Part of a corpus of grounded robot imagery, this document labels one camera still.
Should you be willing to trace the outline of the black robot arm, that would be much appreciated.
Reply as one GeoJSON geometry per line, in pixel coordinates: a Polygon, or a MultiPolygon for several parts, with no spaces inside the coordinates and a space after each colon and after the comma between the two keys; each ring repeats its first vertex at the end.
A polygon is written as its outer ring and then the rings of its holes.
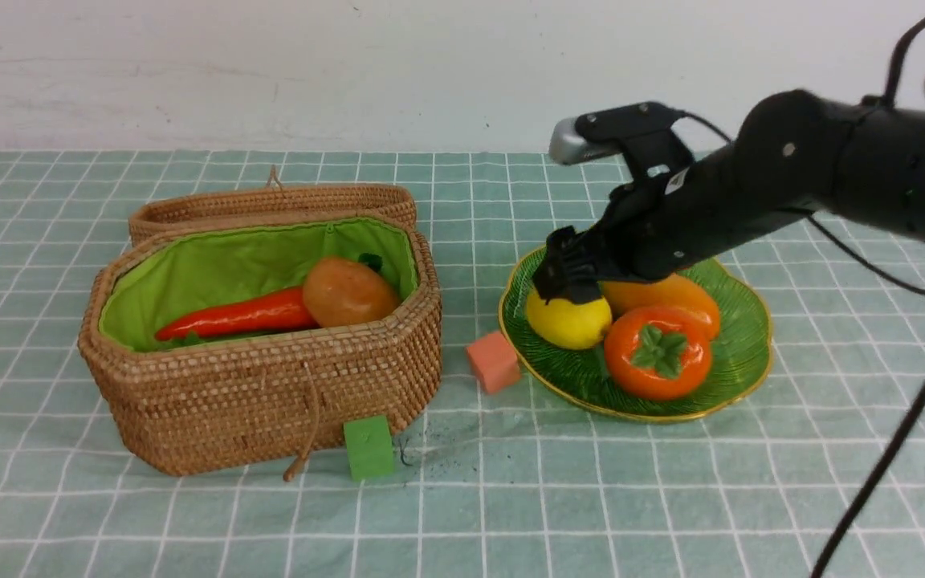
{"type": "Polygon", "coordinates": [[[925,242],[925,111],[794,89],[760,101],[702,158],[673,132],[684,118],[647,102],[556,125],[554,161],[621,154],[632,181],[594,226],[549,235],[532,276],[542,299],[588,303],[601,281],[660,282],[820,211],[925,242]]]}

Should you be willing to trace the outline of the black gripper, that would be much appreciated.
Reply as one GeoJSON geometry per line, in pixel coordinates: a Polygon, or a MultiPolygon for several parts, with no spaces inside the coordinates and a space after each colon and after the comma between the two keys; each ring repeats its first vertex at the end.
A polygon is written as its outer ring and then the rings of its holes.
{"type": "Polygon", "coordinates": [[[619,187],[594,227],[554,230],[532,285],[545,303],[601,299],[599,279],[654,283],[812,215],[786,161],[713,153],[669,178],[619,187]]]}

